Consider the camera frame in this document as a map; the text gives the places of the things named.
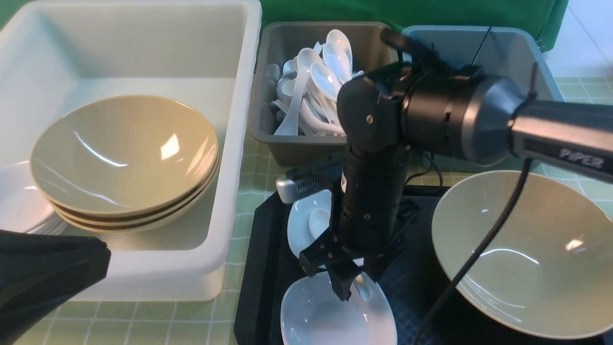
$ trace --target spoon handle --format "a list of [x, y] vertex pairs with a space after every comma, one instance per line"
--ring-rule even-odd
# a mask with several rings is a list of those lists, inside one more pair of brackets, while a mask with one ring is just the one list
[[285, 116], [283, 122], [281, 122], [281, 125], [275, 131], [275, 135], [298, 135], [298, 114], [300, 111], [300, 102], [302, 100], [305, 87], [307, 87], [307, 82], [310, 75], [311, 74], [306, 69], [301, 69], [298, 71], [294, 93], [292, 94], [289, 109], [287, 110], [287, 116]]

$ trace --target gray bin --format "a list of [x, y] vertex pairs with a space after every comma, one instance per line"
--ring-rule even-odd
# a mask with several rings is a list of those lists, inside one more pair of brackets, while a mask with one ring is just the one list
[[383, 28], [387, 25], [372, 22], [300, 21], [272, 23], [264, 28], [249, 106], [249, 128], [253, 138], [268, 145], [279, 165], [300, 165], [342, 151], [346, 140], [334, 136], [275, 136], [279, 123], [270, 107], [270, 102], [276, 99], [275, 84], [265, 81], [266, 66], [272, 63], [282, 66], [300, 49], [312, 47], [317, 41], [323, 44], [330, 30], [339, 29], [351, 42], [354, 70], [371, 71], [398, 61], [397, 52], [379, 39]]
[[[434, 43], [441, 59], [454, 68], [470, 64], [487, 32], [483, 26], [410, 26], [402, 31], [406, 36], [430, 46]], [[488, 74], [509, 77], [523, 87], [530, 88], [530, 74], [533, 63], [538, 63], [536, 90], [538, 98], [563, 101], [547, 64], [532, 36], [525, 31], [512, 28], [492, 28], [476, 64], [483, 66]], [[500, 163], [483, 167], [453, 158], [436, 156], [436, 164], [443, 171], [478, 173], [488, 170], [520, 169], [522, 160], [508, 157]]]

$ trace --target wire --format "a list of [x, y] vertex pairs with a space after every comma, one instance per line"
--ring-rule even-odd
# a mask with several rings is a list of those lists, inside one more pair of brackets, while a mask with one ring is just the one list
[[405, 185], [408, 185], [409, 182], [411, 182], [411, 180], [421, 177], [423, 175], [426, 175], [427, 173], [432, 171], [432, 169], [434, 169], [438, 175], [438, 186], [442, 187], [443, 186], [443, 173], [441, 173], [441, 170], [438, 168], [438, 165], [436, 165], [436, 163], [434, 162], [434, 153], [430, 152], [429, 157], [423, 152], [421, 153], [421, 155], [430, 162], [430, 166], [426, 169], [426, 171], [418, 172], [416, 174], [413, 174], [407, 177], [405, 181]]
[[515, 185], [515, 189], [511, 194], [509, 201], [506, 203], [502, 213], [498, 217], [498, 220], [492, 226], [490, 232], [487, 233], [485, 238], [479, 243], [477, 248], [474, 250], [473, 254], [468, 258], [468, 260], [464, 263], [460, 271], [455, 275], [455, 277], [451, 280], [451, 282], [447, 285], [443, 293], [438, 297], [432, 308], [430, 308], [428, 314], [426, 314], [424, 321], [421, 326], [417, 330], [417, 334], [413, 339], [413, 345], [419, 344], [419, 340], [421, 336], [424, 334], [426, 327], [432, 321], [432, 319], [436, 316], [438, 311], [443, 307], [443, 304], [449, 299], [451, 293], [455, 290], [455, 287], [458, 285], [460, 280], [464, 278], [466, 273], [473, 267], [474, 263], [477, 261], [479, 256], [483, 254], [483, 251], [490, 245], [494, 237], [498, 234], [506, 220], [511, 215], [513, 208], [517, 204], [517, 200], [519, 200], [519, 196], [522, 194], [522, 190], [524, 189], [524, 185], [526, 184], [526, 180], [528, 179], [528, 173], [530, 172], [530, 166], [532, 165], [532, 159], [526, 158], [524, 159], [524, 166], [522, 167], [522, 172], [517, 180], [517, 184]]

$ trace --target stack of spoons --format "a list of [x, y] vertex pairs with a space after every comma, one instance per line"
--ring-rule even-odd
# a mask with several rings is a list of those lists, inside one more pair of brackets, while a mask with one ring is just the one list
[[277, 100], [271, 103], [280, 122], [275, 135], [344, 136], [337, 111], [341, 86], [354, 77], [351, 44], [340, 30], [331, 30], [326, 42], [301, 49], [279, 67], [267, 66], [266, 78], [276, 82]]

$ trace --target green cloth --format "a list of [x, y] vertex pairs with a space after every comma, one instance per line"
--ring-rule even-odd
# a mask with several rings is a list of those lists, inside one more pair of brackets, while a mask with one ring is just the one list
[[382, 21], [411, 25], [477, 25], [518, 28], [542, 51], [558, 36], [568, 0], [260, 0], [262, 27], [274, 21]]

